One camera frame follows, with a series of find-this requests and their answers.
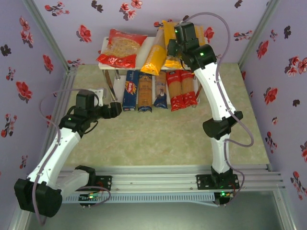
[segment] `yellow pasta package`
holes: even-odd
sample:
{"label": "yellow pasta package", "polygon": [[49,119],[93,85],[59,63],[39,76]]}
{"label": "yellow pasta package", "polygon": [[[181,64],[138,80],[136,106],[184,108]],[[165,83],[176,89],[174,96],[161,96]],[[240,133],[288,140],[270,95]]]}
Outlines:
{"label": "yellow pasta package", "polygon": [[164,30],[162,27],[160,27],[153,41],[153,46],[147,56],[147,59],[141,68],[141,72],[158,76],[165,59],[166,49],[164,42]]}
{"label": "yellow pasta package", "polygon": [[[176,39],[174,26],[177,25],[178,23],[167,22],[167,21],[162,21],[162,23],[164,27],[165,47],[167,49],[169,40]],[[203,36],[203,27],[199,25],[195,25],[194,27],[195,27],[196,37],[198,38],[200,46],[206,44],[205,37]],[[164,66],[172,69],[183,69],[180,60],[177,57],[167,56]]]}

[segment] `small white table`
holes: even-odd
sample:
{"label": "small white table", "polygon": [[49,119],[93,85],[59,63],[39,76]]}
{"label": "small white table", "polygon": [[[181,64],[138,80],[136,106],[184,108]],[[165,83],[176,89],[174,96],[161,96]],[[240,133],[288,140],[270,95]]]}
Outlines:
{"label": "small white table", "polygon": [[[141,48],[140,48],[140,50],[139,50],[139,52],[136,56],[136,64],[135,64],[134,69],[115,68],[115,67],[111,67],[111,66],[108,66],[108,65],[104,65],[102,63],[98,64],[99,68],[102,70],[104,77],[106,78],[106,81],[107,81],[108,87],[109,87],[109,91],[111,93],[113,101],[117,101],[117,102],[121,103],[123,101],[123,96],[124,96],[126,75],[120,76],[118,70],[140,70],[143,67],[144,62],[147,59],[148,53],[149,53],[151,47],[153,46],[153,42],[154,42],[154,37],[147,37],[145,39],[145,41],[143,42],[143,44],[142,44],[142,46],[141,46]],[[107,44],[108,44],[108,37],[105,37],[104,41],[102,43],[101,53],[103,53],[103,51],[106,49]],[[164,66],[162,67],[162,69],[163,70],[171,70],[170,68],[167,68],[167,67],[164,67]],[[109,79],[108,74],[105,74],[104,70],[114,70],[115,71],[116,77],[115,77],[113,84],[112,84],[111,80]],[[154,81],[154,76],[153,76],[153,103],[155,101],[155,83],[154,82],[155,81]],[[198,90],[198,85],[199,85],[198,80],[194,79],[194,91],[195,91],[195,93]],[[167,104],[170,104],[168,88],[166,88],[166,92],[167,92]]]}

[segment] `floral wallpaper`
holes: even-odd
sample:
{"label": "floral wallpaper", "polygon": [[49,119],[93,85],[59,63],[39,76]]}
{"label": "floral wallpaper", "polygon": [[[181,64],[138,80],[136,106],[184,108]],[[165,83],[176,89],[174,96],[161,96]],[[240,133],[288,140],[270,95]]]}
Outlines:
{"label": "floral wallpaper", "polygon": [[[38,103],[59,88],[65,69],[23,2],[1,3],[0,203],[5,208],[0,209],[0,228],[8,229],[17,205],[14,184],[37,165],[48,129]],[[55,100],[51,95],[43,104],[46,116],[52,114]]]}
{"label": "floral wallpaper", "polygon": [[[97,64],[97,51],[112,28],[155,36],[162,20],[178,22],[199,12],[217,13],[229,23],[231,45],[225,61],[238,62],[268,1],[34,0],[68,64],[73,60]],[[203,25],[205,37],[220,58],[227,43],[224,24],[212,16],[200,16],[192,22]]]}
{"label": "floral wallpaper", "polygon": [[307,20],[304,3],[279,3],[241,68],[268,157],[282,173],[300,230],[307,229],[307,28],[298,23]]}

